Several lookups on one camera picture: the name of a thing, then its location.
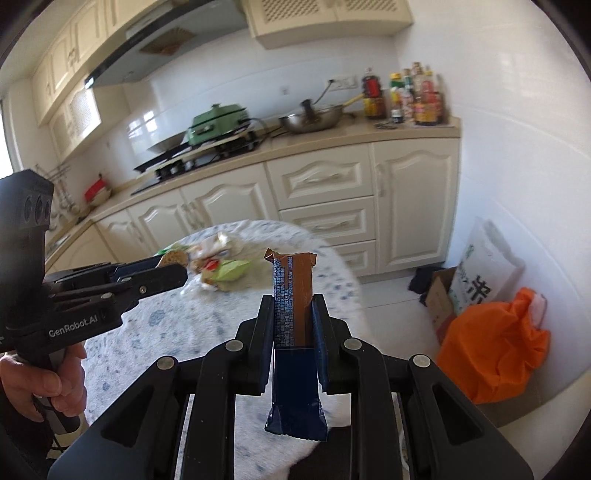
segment white bag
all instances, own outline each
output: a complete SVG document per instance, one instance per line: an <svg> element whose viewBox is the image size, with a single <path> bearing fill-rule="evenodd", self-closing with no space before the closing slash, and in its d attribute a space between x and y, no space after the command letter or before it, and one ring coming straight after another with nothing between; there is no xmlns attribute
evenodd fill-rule
<svg viewBox="0 0 591 480"><path fill-rule="evenodd" d="M497 299L523 266L496 226L490 220L477 219L449 289L456 315L470 305Z"/></svg>

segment soy sauce bottle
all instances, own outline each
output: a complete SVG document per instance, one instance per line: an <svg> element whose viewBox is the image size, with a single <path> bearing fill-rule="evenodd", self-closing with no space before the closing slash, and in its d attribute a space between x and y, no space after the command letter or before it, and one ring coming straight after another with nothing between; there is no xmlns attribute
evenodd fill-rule
<svg viewBox="0 0 591 480"><path fill-rule="evenodd" d="M374 74L372 69L365 71L362 79L363 84L363 110L365 116L371 120L382 120L386 118L386 102L382 93L382 85L379 77Z"/></svg>

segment human hand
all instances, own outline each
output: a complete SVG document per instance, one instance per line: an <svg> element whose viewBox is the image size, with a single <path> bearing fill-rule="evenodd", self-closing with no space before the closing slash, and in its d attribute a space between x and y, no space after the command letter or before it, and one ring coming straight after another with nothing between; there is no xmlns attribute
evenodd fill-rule
<svg viewBox="0 0 591 480"><path fill-rule="evenodd" d="M81 343L66 349L57 373L32 367L18 360L16 354L0 358L0 380L8 401L24 417L42 422L32 395L51 398L53 407L66 417L75 417L86 408L84 369L81 361L86 351Z"/></svg>

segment countertop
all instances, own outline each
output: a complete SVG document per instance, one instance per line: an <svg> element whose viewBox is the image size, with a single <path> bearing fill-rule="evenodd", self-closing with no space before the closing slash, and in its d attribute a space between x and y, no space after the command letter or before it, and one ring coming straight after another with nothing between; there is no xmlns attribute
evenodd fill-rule
<svg viewBox="0 0 591 480"><path fill-rule="evenodd" d="M461 121L456 117L450 117L450 125L443 127L407 127L401 125L397 129L381 130L375 128L375 123L375 121L367 120L361 115L357 115L355 119L345 116L335 128L322 132L303 135L281 135L280 137L266 140L257 150L251 153L201 167L191 173L170 179L144 192L131 196L131 193L138 188L138 183L145 181L145 179L153 175L153 173L146 172L138 176L137 182L113 195L106 203L93 210L80 224L64 232L64 235L69 234L70 236L67 241L47 257L46 269L51 268L59 256L93 223L139 202L169 192L170 190L178 189L198 180L203 180L236 168L247 167L290 155L321 150L323 148L343 147L346 145L386 140L459 138L461 134Z"/></svg>

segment electrical outlet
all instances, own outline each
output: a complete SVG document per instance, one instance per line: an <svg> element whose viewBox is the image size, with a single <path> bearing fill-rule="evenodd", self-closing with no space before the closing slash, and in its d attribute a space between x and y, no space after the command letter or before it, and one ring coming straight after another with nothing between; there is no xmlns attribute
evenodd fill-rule
<svg viewBox="0 0 591 480"><path fill-rule="evenodd" d="M330 86L329 92L335 92L337 90L353 90L359 87L359 83L357 82L357 75L341 75L332 77L332 80L334 80L334 82Z"/></svg>

